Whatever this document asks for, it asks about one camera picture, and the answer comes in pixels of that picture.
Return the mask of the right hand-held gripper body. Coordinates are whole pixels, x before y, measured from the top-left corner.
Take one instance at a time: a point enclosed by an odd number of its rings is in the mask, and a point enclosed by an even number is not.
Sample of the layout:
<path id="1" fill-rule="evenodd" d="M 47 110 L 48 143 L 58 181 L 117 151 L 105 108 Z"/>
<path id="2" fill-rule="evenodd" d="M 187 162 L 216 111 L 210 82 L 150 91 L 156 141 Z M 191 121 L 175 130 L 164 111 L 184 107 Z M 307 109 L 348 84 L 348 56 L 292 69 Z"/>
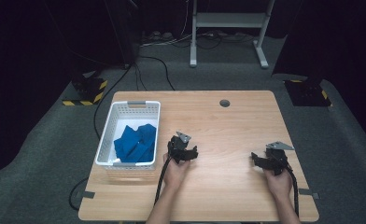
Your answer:
<path id="1" fill-rule="evenodd" d="M 266 145 L 265 154 L 266 157 L 273 163 L 275 175 L 281 175 L 284 169 L 291 170 L 285 151 L 293 149 L 294 147 L 280 141 Z"/>

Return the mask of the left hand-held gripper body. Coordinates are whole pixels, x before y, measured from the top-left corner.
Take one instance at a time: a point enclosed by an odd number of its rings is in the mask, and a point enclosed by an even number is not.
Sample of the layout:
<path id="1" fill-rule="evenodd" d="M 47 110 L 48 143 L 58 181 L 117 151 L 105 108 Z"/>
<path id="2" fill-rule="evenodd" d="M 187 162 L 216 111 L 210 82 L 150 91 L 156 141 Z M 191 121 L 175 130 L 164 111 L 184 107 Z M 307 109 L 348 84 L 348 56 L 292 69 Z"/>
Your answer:
<path id="1" fill-rule="evenodd" d="M 189 135 L 177 132 L 176 135 L 174 135 L 168 142 L 168 154 L 172 159 L 175 160 L 176 163 L 179 163 L 179 158 L 181 155 L 189 153 L 187 150 L 187 145 L 190 140 L 191 137 Z"/>

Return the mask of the blue printed t-shirt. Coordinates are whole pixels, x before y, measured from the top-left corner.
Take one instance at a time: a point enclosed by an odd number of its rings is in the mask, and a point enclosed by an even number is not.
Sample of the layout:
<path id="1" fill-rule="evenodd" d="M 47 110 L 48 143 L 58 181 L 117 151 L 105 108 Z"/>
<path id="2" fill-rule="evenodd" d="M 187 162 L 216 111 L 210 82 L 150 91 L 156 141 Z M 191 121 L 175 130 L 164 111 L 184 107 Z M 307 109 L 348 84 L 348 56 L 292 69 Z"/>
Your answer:
<path id="1" fill-rule="evenodd" d="M 122 136 L 114 141 L 117 158 L 124 163 L 153 161 L 156 132 L 151 124 L 139 126 L 136 130 L 126 126 Z"/>

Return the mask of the white plastic basket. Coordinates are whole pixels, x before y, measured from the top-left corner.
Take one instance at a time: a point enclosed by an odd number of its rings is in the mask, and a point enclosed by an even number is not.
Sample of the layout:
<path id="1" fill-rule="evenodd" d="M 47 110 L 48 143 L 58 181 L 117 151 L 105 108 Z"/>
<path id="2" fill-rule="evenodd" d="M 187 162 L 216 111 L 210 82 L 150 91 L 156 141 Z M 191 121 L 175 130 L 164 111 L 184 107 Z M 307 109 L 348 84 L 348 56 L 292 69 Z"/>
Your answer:
<path id="1" fill-rule="evenodd" d="M 157 101 L 114 102 L 108 112 L 106 124 L 99 142 L 95 163 L 106 169 L 154 170 L 157 155 L 157 140 L 161 103 Z M 156 129 L 154 159 L 151 162 L 121 162 L 114 147 L 114 141 L 122 136 L 126 126 L 136 130 L 139 126 L 151 124 Z"/>

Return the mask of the person's left hand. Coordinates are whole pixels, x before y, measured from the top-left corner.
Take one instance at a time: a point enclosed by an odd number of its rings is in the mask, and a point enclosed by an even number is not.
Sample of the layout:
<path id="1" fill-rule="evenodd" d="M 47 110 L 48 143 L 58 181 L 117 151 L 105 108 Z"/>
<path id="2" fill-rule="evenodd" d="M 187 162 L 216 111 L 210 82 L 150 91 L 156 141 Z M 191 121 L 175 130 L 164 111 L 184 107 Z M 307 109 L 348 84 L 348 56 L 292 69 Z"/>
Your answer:
<path id="1" fill-rule="evenodd" d="M 163 155 L 163 160 L 167 163 L 167 168 L 163 177 L 165 187 L 173 191 L 177 191 L 184 181 L 187 171 L 190 167 L 190 161 L 176 163 L 169 159 L 167 154 Z"/>

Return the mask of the person's right hand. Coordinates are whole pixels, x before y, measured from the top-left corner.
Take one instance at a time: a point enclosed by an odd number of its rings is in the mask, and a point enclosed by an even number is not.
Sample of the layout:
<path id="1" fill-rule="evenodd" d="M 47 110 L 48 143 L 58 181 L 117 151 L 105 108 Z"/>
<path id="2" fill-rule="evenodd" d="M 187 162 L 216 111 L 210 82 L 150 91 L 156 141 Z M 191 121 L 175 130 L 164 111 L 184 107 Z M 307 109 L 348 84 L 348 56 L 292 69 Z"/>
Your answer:
<path id="1" fill-rule="evenodd" d="M 289 172 L 283 170 L 280 175 L 275 175 L 273 171 L 264 170 L 269 191 L 278 201 L 288 200 L 292 188 L 292 180 Z"/>

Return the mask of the black yellow striped base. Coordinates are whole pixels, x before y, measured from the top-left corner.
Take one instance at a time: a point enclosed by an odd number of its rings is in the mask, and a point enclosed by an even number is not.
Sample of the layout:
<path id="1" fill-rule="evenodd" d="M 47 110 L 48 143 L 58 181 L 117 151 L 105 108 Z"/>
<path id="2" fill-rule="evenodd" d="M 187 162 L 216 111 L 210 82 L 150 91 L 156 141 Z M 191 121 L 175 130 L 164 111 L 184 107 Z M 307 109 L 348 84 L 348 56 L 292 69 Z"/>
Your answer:
<path id="1" fill-rule="evenodd" d="M 331 106 L 327 93 L 318 84 L 303 80 L 285 80 L 291 102 L 295 106 Z"/>
<path id="2" fill-rule="evenodd" d="M 100 75 L 100 71 L 75 75 L 63 92 L 62 104 L 97 105 L 103 97 L 107 84 Z"/>

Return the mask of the dark curtain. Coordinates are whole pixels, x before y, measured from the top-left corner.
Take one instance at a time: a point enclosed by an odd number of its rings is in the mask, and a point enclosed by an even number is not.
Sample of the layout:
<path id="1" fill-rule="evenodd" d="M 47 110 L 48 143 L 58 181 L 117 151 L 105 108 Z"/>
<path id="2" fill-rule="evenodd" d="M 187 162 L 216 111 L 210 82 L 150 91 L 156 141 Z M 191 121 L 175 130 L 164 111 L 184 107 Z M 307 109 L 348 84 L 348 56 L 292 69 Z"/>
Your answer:
<path id="1" fill-rule="evenodd" d="M 0 0 L 0 170 L 72 81 L 127 66 L 133 0 Z"/>
<path id="2" fill-rule="evenodd" d="M 366 0 L 301 0 L 274 72 L 328 80 L 366 132 Z"/>

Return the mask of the white metal stand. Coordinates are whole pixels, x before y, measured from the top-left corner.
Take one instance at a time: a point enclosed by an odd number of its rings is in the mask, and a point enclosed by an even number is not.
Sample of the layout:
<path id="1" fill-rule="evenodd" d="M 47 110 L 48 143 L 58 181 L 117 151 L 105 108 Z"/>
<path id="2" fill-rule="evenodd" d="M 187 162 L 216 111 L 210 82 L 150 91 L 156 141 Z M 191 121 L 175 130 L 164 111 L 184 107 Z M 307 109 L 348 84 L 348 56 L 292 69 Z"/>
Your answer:
<path id="1" fill-rule="evenodd" d="M 198 28 L 260 28 L 259 37 L 252 41 L 260 67 L 267 69 L 269 64 L 262 49 L 262 43 L 272 16 L 275 0 L 268 0 L 264 13 L 214 13 L 198 12 L 198 0 L 192 0 L 192 24 L 190 42 L 190 67 L 197 66 L 197 29 Z"/>

